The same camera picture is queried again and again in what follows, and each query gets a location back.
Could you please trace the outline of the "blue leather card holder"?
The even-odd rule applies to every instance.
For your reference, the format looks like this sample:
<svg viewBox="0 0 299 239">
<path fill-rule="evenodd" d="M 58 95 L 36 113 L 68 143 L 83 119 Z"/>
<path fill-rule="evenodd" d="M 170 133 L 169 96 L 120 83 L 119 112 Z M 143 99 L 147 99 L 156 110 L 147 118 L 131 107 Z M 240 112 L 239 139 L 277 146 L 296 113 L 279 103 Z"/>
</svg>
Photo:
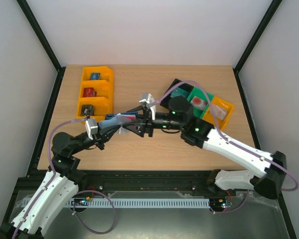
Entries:
<svg viewBox="0 0 299 239">
<path fill-rule="evenodd" d="M 117 122 L 117 123 L 127 123 L 127 122 L 131 122 L 130 120 L 124 118 L 122 115 L 125 115 L 125 114 L 124 113 L 106 114 L 105 119 L 100 121 L 99 123 L 106 123 L 106 122 L 108 122 L 108 123 L 110 123 L 110 122 L 112 122 L 112 123 L 115 123 L 115 122 Z"/>
</svg>

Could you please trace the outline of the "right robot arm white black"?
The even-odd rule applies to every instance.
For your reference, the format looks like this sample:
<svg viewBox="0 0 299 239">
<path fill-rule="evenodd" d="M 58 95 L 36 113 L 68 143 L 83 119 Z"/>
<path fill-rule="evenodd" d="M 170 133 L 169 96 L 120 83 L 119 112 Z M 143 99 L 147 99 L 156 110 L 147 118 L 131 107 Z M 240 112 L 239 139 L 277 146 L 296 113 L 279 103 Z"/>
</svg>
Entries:
<svg viewBox="0 0 299 239">
<path fill-rule="evenodd" d="M 168 113 L 155 113 L 143 105 L 144 115 L 122 127 L 141 137 L 152 136 L 154 129 L 181 132 L 181 139 L 191 146 L 218 153 L 244 167 L 244 170 L 214 170 L 207 183 L 213 195 L 223 190 L 253 190 L 268 199 L 277 199 L 287 174 L 286 155 L 265 152 L 225 135 L 213 124 L 194 116 L 193 105 L 183 97 L 169 101 Z"/>
</svg>

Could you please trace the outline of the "red credit card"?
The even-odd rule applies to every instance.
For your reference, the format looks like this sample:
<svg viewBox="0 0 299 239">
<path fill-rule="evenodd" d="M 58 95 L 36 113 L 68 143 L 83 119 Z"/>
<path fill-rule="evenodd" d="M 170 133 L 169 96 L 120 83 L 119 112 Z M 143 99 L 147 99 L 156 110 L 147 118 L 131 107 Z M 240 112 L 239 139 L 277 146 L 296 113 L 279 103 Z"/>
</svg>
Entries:
<svg viewBox="0 0 299 239">
<path fill-rule="evenodd" d="M 137 118 L 135 115 L 122 115 L 122 116 L 130 121 L 135 121 Z"/>
</svg>

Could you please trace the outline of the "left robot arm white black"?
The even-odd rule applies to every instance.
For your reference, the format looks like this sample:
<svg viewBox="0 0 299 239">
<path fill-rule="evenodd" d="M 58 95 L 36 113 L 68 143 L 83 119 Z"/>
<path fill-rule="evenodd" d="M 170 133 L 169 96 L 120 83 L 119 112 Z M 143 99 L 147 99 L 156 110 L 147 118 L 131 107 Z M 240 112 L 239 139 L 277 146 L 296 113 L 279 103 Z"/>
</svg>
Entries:
<svg viewBox="0 0 299 239">
<path fill-rule="evenodd" d="M 96 146 L 103 150 L 105 143 L 121 128 L 135 124 L 126 117 L 103 120 L 83 119 L 86 131 L 72 136 L 52 131 L 48 144 L 49 169 L 29 203 L 10 223 L 0 226 L 0 239 L 42 239 L 67 201 L 88 193 L 84 189 L 87 175 L 78 170 L 80 159 L 74 155 Z"/>
</svg>

